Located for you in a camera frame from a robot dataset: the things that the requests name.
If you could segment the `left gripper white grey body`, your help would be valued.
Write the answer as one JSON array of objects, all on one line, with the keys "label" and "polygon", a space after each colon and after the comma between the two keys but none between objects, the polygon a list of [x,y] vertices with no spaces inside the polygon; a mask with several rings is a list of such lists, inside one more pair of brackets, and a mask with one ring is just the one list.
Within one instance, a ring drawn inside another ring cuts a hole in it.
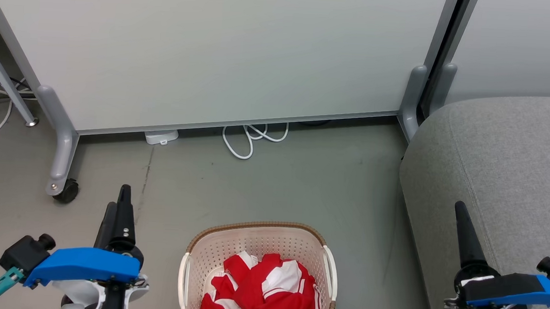
[{"label": "left gripper white grey body", "polygon": [[143,256],[136,243],[132,250],[109,244],[55,251],[52,285],[63,292],[60,309],[130,309],[149,292]]}]

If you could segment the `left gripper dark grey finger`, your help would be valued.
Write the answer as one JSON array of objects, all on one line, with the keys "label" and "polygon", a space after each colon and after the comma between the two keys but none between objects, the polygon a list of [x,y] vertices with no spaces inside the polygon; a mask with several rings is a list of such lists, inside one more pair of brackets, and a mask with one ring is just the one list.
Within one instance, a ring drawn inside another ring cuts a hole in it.
[{"label": "left gripper dark grey finger", "polygon": [[115,202],[108,203],[105,209],[105,215],[100,224],[100,229],[96,235],[94,242],[95,248],[106,249],[110,244],[115,223],[116,208],[117,204]]},{"label": "left gripper dark grey finger", "polygon": [[122,185],[116,201],[116,214],[112,225],[110,247],[132,250],[135,246],[135,218],[130,185]]}]

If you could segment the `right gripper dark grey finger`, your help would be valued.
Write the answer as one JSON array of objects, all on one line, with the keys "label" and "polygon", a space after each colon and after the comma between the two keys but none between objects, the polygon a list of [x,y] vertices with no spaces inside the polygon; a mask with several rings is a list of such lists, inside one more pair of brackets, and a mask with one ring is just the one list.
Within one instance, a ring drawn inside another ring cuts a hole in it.
[{"label": "right gripper dark grey finger", "polygon": [[460,268],[485,271],[488,268],[468,207],[463,201],[454,204]]}]

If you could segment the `right gripper white grey body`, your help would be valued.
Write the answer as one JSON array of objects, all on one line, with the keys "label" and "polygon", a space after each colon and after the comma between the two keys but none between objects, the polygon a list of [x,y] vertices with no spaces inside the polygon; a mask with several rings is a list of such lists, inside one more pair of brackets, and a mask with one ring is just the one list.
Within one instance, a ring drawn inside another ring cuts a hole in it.
[{"label": "right gripper white grey body", "polygon": [[455,277],[456,297],[445,299],[447,309],[530,309],[549,306],[550,267],[537,266],[539,274],[500,275],[488,266],[485,271],[461,270]]}]

